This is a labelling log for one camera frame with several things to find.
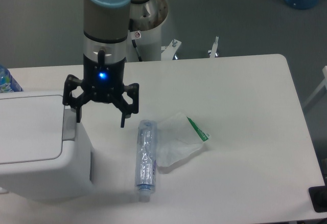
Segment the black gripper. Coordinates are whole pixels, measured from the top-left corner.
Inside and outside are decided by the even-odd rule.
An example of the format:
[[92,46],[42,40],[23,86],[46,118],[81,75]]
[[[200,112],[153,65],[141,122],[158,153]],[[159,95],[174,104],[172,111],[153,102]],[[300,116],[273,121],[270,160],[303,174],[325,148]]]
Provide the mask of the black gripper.
[[[69,74],[64,82],[63,100],[65,106],[70,106],[76,112],[76,122],[82,118],[82,106],[89,101],[113,103],[122,113],[121,128],[125,120],[139,112],[139,84],[123,84],[126,59],[112,64],[99,64],[83,56],[83,80]],[[81,87],[83,92],[74,97],[72,91]],[[126,93],[132,99],[129,104],[123,97]]]

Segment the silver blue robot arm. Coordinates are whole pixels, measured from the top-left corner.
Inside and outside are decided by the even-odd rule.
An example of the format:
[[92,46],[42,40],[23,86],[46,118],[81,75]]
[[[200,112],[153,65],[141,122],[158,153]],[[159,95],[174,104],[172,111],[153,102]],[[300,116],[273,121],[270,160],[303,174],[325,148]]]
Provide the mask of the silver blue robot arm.
[[89,101],[112,103],[125,119],[139,111],[139,84],[123,83],[128,31],[133,20],[131,4],[148,0],[83,0],[83,79],[68,75],[63,105],[81,121],[82,106]]

